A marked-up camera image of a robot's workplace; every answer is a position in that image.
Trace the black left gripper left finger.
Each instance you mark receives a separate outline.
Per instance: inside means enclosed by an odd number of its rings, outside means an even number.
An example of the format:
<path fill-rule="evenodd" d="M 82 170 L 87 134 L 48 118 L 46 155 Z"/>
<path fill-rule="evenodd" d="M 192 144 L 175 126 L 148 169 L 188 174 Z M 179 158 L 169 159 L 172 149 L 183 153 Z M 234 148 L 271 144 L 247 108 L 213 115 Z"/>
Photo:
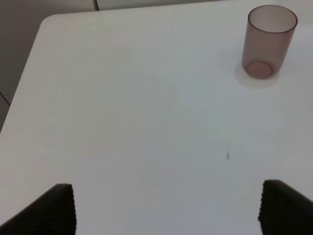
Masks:
<path fill-rule="evenodd" d="M 76 210 L 71 184 L 56 184 L 0 226 L 2 235 L 74 235 Z"/>

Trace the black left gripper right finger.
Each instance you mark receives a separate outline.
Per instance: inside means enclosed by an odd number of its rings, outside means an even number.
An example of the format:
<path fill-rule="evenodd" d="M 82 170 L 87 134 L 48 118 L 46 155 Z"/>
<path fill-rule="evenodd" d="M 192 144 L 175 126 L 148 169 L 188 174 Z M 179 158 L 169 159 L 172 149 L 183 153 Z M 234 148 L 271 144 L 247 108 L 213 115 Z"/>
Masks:
<path fill-rule="evenodd" d="M 311 235 L 313 202 L 280 180 L 265 180 L 258 220 L 264 235 Z"/>

